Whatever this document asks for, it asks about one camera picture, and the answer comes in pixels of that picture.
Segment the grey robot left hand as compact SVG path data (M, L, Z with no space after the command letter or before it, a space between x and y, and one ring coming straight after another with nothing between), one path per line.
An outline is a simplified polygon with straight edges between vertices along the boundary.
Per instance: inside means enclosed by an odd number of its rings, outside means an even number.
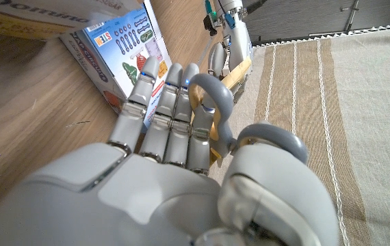
M225 25L222 34L223 41L215 43L209 52L207 72L231 90L237 104L253 69L252 43L242 21L233 29Z

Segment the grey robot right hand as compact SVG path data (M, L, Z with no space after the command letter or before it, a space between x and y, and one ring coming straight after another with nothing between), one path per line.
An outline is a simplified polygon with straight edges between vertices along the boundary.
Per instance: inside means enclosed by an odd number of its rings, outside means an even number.
M257 122L234 137L231 91L210 74L168 75L173 96L136 149L159 63L146 60L106 143L29 174L0 201L0 245L336 245L333 201L299 137Z

